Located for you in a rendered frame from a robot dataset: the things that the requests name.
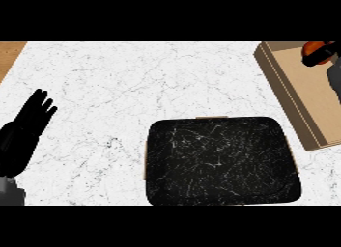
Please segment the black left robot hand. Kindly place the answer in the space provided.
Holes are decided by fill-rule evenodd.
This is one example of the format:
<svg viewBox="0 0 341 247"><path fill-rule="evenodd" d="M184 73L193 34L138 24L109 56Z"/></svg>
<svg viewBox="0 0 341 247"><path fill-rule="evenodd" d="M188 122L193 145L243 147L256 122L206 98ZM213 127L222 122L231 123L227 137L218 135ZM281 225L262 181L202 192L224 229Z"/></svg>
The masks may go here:
<svg viewBox="0 0 341 247"><path fill-rule="evenodd" d="M48 92L38 89L16 119L0 128L0 177L16 177L28 167L39 137L59 111L53 103Z"/></svg>

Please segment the orange-red tomato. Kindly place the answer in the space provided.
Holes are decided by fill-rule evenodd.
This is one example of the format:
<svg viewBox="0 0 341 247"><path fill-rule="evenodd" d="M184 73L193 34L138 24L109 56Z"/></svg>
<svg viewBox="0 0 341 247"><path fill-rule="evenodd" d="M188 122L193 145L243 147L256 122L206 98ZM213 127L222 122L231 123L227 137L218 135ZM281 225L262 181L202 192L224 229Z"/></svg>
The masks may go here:
<svg viewBox="0 0 341 247"><path fill-rule="evenodd" d="M336 54L332 41L309 41L302 50L303 64L308 67L326 64Z"/></svg>

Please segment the brown cardboard box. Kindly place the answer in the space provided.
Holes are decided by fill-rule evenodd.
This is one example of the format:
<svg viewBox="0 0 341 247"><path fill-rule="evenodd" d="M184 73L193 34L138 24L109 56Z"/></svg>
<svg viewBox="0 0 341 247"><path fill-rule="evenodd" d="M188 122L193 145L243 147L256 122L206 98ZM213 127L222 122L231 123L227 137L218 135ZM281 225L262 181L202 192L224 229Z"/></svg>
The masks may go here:
<svg viewBox="0 0 341 247"><path fill-rule="evenodd" d="M303 64L303 41L264 41L255 58L306 151L341 144L341 106L330 86L333 61Z"/></svg>

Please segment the black tray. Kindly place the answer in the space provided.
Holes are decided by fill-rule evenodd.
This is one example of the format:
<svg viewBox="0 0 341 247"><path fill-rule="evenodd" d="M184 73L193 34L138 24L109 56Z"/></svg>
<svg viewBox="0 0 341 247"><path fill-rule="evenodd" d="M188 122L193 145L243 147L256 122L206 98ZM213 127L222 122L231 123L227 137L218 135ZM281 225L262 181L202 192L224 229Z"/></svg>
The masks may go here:
<svg viewBox="0 0 341 247"><path fill-rule="evenodd" d="M296 162L271 117L162 120L150 127L147 197L156 206L290 203Z"/></svg>

